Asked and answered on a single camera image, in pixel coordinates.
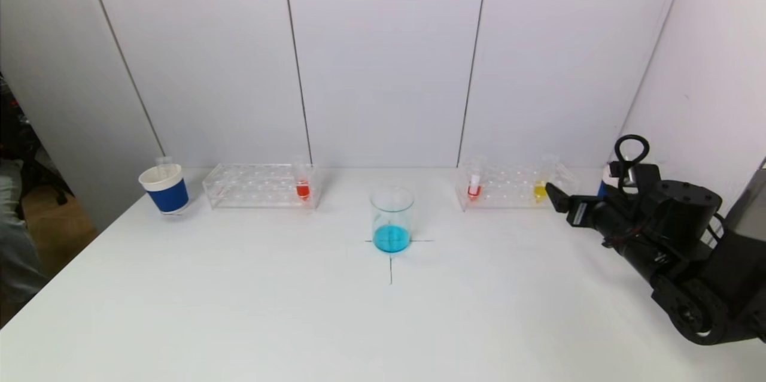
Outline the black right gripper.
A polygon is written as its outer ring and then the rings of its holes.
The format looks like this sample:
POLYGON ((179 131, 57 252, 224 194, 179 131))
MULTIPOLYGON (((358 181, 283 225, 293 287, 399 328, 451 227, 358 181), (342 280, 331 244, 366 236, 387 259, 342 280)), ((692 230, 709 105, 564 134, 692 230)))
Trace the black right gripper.
POLYGON ((636 225, 607 199, 582 195, 570 197, 551 182, 545 184, 545 193, 555 212, 567 213, 571 227, 599 232, 604 247, 618 247, 636 235, 636 225))

